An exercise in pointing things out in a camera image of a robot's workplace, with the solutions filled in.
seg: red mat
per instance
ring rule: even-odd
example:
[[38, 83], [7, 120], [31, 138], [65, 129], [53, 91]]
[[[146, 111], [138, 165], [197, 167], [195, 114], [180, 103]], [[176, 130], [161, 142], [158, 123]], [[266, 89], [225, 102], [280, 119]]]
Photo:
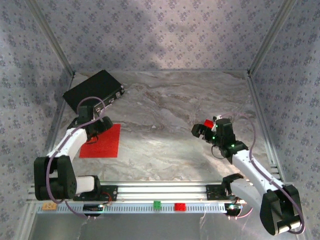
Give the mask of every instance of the red mat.
[[114, 124], [112, 128], [100, 134], [98, 141], [93, 144], [83, 144], [80, 158], [117, 158], [119, 149], [121, 124]]

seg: wall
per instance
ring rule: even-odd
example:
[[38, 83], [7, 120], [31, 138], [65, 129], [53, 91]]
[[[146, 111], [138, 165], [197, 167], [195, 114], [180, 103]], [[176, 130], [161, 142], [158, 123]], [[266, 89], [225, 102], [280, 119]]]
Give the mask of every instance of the wall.
[[320, 239], [320, 2], [297, 2], [253, 79], [286, 180]]
[[0, 239], [12, 239], [33, 162], [71, 77], [24, 1], [0, 1]]
[[245, 70], [283, 0], [43, 0], [76, 71]]

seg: marble floor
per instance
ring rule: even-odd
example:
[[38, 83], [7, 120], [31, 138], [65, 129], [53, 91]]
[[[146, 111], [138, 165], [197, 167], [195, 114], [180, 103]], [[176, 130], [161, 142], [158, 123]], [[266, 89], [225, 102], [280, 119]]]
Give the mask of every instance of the marble floor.
[[[75, 75], [72, 87], [88, 76]], [[111, 72], [126, 92], [106, 110], [113, 123], [121, 124], [117, 158], [73, 160], [75, 174], [98, 175], [101, 181], [221, 181], [239, 170], [226, 159], [216, 159], [211, 145], [193, 137], [191, 129], [212, 116], [229, 112], [249, 115], [257, 128], [253, 154], [269, 168], [246, 80], [217, 71]], [[63, 138], [76, 117], [66, 106], [55, 141]], [[238, 140], [251, 146], [250, 123], [233, 118]]]

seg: enclosure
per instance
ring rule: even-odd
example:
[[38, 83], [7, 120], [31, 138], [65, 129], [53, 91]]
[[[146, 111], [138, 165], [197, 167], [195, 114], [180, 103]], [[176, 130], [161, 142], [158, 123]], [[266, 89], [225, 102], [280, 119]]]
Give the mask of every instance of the enclosure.
[[[188, 219], [190, 239], [320, 239], [319, 1], [2, 0], [0, 6], [0, 239], [28, 239], [21, 234], [32, 227], [26, 221], [35, 204], [28, 194], [34, 160], [58, 144], [77, 116], [63, 93], [100, 70], [125, 88], [106, 110], [121, 124], [118, 154], [78, 154], [76, 175], [128, 184], [219, 182], [239, 170], [214, 158], [211, 146], [191, 135], [192, 126], [245, 113], [257, 128], [255, 158], [299, 190], [304, 235], [266, 235], [255, 211], [237, 221], [213, 215], [204, 228], [202, 214], [162, 215], [163, 227], [171, 233], [170, 221]], [[250, 146], [250, 123], [232, 122], [237, 139]], [[34, 221], [30, 239], [89, 239], [103, 229], [73, 215]], [[64, 228], [71, 221], [74, 229]], [[36, 238], [37, 228], [60, 230], [59, 238], [46, 231]]]

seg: green block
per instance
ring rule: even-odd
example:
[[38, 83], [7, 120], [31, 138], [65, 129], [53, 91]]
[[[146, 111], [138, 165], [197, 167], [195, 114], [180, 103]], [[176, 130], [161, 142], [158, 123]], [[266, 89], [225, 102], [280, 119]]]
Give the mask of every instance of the green block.
[[161, 201], [153, 201], [154, 210], [161, 210]]

